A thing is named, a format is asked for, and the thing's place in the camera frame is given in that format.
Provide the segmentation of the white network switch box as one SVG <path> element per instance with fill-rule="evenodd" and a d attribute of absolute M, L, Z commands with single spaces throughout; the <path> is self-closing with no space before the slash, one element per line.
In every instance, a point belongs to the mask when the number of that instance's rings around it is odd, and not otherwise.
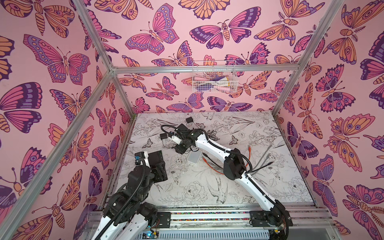
<path fill-rule="evenodd" d="M 202 151 L 198 150 L 196 152 L 191 151 L 187 157 L 187 161 L 191 164 L 197 164 L 202 157 Z"/>

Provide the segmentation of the aluminium frame post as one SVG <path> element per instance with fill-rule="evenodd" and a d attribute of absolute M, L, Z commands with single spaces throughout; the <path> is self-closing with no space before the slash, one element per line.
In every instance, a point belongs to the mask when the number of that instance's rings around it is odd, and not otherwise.
<path fill-rule="evenodd" d="M 123 89 L 123 86 L 121 85 L 120 80 L 118 79 L 117 74 L 115 73 L 115 67 L 113 66 L 112 61 L 110 60 L 109 55 L 103 45 L 103 41 L 101 39 L 101 36 L 99 35 L 99 31 L 95 27 L 94 20 L 91 18 L 89 10 L 84 4 L 84 1 L 73 1 L 73 3 L 75 4 L 77 13 L 82 19 L 82 22 L 88 32 L 88 36 L 91 38 L 94 44 L 95 50 L 100 56 L 100 60 L 106 68 L 107 79 L 114 83 L 126 110 L 130 114 L 130 116 L 133 117 L 135 114 L 132 111 L 131 103 L 129 102 L 128 97 L 126 96 L 126 93 Z"/>

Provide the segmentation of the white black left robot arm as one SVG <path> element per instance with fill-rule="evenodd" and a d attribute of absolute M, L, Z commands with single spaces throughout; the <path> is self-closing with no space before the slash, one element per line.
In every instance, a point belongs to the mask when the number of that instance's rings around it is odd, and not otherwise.
<path fill-rule="evenodd" d="M 135 240 L 156 226 L 158 209 L 147 203 L 151 187 L 168 179 L 162 151 L 134 154 L 135 168 L 108 201 L 93 240 Z"/>

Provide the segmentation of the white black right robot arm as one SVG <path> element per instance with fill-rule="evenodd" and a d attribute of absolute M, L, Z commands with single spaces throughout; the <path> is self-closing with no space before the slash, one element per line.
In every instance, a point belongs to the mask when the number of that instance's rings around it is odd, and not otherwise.
<path fill-rule="evenodd" d="M 262 216 L 252 221 L 265 222 L 268 226 L 274 227 L 277 240 L 288 239 L 290 227 L 293 226 L 291 216 L 285 206 L 253 178 L 251 175 L 253 165 L 248 157 L 238 149 L 230 149 L 216 143 L 203 129 L 189 130 L 184 125 L 180 125 L 179 127 L 171 126 L 173 131 L 168 132 L 166 128 L 165 125 L 161 126 L 161 130 L 168 139 L 176 143 L 174 149 L 177 153 L 182 155 L 187 149 L 198 148 L 220 160 L 223 163 L 223 174 L 227 179 L 247 190 L 261 207 Z"/>

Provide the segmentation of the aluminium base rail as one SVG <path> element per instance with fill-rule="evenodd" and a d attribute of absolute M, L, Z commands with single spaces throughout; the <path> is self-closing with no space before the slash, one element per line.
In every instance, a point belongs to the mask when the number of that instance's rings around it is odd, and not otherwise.
<path fill-rule="evenodd" d="M 118 226 L 93 212 L 84 240 L 340 240 L 328 210 L 310 205 L 287 206 L 289 227 L 272 227 L 257 206 L 217 208 L 158 208 L 148 220 L 144 215 Z"/>

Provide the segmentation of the black power adapter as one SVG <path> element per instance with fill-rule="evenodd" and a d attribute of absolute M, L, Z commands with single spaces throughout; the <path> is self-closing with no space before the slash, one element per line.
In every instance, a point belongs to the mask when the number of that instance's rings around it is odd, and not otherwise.
<path fill-rule="evenodd" d="M 219 140 L 219 138 L 217 137 L 217 132 L 215 130 L 206 130 L 206 126 L 203 123 L 201 123 L 201 124 L 195 123 L 192 117 L 186 118 L 186 122 L 187 122 L 187 126 L 189 128 L 205 130 L 208 137 L 211 140 L 213 140 L 213 141 Z"/>
<path fill-rule="evenodd" d="M 178 144 L 181 143 L 181 139 L 174 133 L 162 133 L 160 134 L 163 147 L 166 149 L 174 149 Z"/>

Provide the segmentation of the black network switch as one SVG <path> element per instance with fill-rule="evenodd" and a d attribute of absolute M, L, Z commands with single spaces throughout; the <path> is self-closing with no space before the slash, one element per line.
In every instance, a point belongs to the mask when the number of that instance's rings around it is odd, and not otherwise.
<path fill-rule="evenodd" d="M 156 151 L 148 154 L 148 161 L 151 168 L 155 167 L 157 164 L 164 162 L 162 151 Z"/>

